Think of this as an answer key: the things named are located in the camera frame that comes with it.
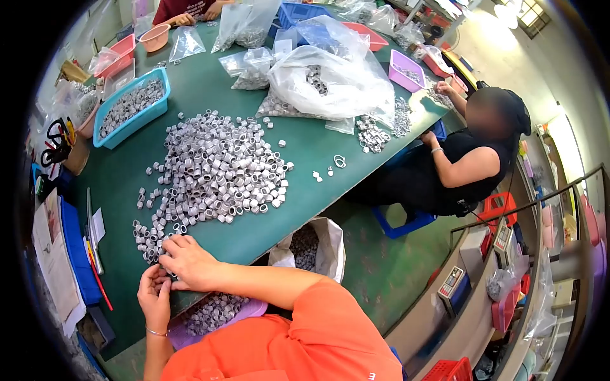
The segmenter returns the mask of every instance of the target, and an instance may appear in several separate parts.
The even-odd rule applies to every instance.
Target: bracelet
[[[148,327],[146,327],[146,326],[144,326],[144,328],[146,328],[146,330],[147,330],[148,332],[152,333],[153,335],[155,335],[155,336],[161,336],[161,337],[167,337],[167,333],[170,331],[170,330],[167,330],[167,332],[165,332],[165,333],[159,333],[159,332],[155,332],[155,331],[153,331],[152,329],[150,329],[150,328],[148,328]]]

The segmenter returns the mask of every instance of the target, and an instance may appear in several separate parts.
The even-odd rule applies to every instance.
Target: green table
[[[104,288],[111,300],[114,311],[105,309],[104,314],[115,331],[117,338],[105,349],[104,358],[113,357],[145,335],[144,318],[136,300],[136,292],[142,272],[148,266],[137,250],[132,236],[132,221],[138,219],[152,225],[152,210],[146,207],[136,209],[138,190],[147,192],[161,186],[157,184],[159,175],[147,176],[146,167],[153,162],[163,162],[167,149],[163,147],[165,128],[176,124],[177,115],[184,112],[189,118],[205,109],[218,110],[220,115],[245,118],[253,116],[267,90],[231,90],[236,78],[230,78],[218,62],[218,58],[241,51],[237,45],[225,52],[210,54],[218,27],[199,24],[197,31],[208,50],[205,53],[187,57],[180,65],[170,64],[167,74],[170,79],[171,94],[168,111],[140,129],[113,150],[91,147],[87,166],[74,181],[74,197],[85,221],[86,189],[91,187],[93,210],[102,208],[106,235],[99,243],[100,257],[106,272],[101,276]],[[136,74],[148,72],[162,60],[168,60],[170,42],[161,50],[147,53],[138,44],[135,50]],[[375,53],[387,71],[391,49],[400,49],[393,41]],[[267,46],[272,40],[267,39]],[[427,75],[435,77],[426,70]],[[245,213],[232,224],[219,221],[199,223],[189,228],[199,243],[224,262],[248,265],[264,254],[278,241],[299,229],[311,217],[322,212],[341,195],[355,186],[367,175],[381,166],[400,149],[405,147],[425,129],[436,122],[448,110],[436,105],[425,97],[425,91],[411,95],[395,84],[396,96],[408,99],[413,107],[412,133],[392,140],[380,154],[364,154],[357,136],[345,135],[325,129],[325,121],[318,119],[271,117],[273,130],[265,131],[265,141],[272,149],[278,150],[282,158],[295,164],[289,172],[286,202],[278,209],[271,208],[266,214]],[[285,148],[278,148],[278,141],[287,142]],[[326,176],[328,166],[335,166],[332,158],[345,156],[347,167],[336,168],[333,177]],[[323,174],[324,181],[316,182],[312,171]],[[171,294],[172,315],[184,311],[201,299],[202,294],[174,292]]]

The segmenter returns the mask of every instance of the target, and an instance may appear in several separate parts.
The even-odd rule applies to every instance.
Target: hand
[[[159,263],[180,278],[171,284],[172,290],[215,291],[223,263],[202,249],[193,237],[174,234],[163,241],[163,249],[169,255],[160,255]]]
[[[210,7],[206,11],[206,14],[203,15],[203,20],[212,21],[216,17],[218,17],[218,15],[220,14],[220,12],[223,9],[223,5],[224,5],[224,2],[221,2],[221,1],[216,1],[215,3],[210,5]]]
[[[173,18],[173,24],[177,26],[195,25],[195,19],[188,13],[183,13]]]
[[[455,89],[449,86],[449,84],[444,80],[440,80],[438,83],[436,83],[436,85],[434,85],[434,91],[436,91],[438,94],[450,96],[455,92]]]
[[[159,264],[150,266],[140,279],[138,302],[146,319],[146,326],[159,333],[167,332],[170,322],[171,280]]]
[[[432,144],[436,141],[436,135],[432,131],[428,131],[423,133],[420,136],[422,143],[427,145],[428,147],[432,146]]]

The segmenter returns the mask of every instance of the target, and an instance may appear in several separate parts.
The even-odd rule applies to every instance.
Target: window
[[[508,4],[509,0],[493,0],[496,4]],[[521,10],[517,14],[519,26],[529,38],[534,38],[551,18],[544,12],[536,0],[523,0]]]

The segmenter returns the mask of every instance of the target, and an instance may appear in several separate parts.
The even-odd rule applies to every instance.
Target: red shirt
[[[153,25],[159,25],[172,17],[189,13],[192,17],[203,16],[215,0],[161,0]]]
[[[173,354],[161,381],[399,381],[402,366],[350,293],[318,282],[293,321],[248,318]]]

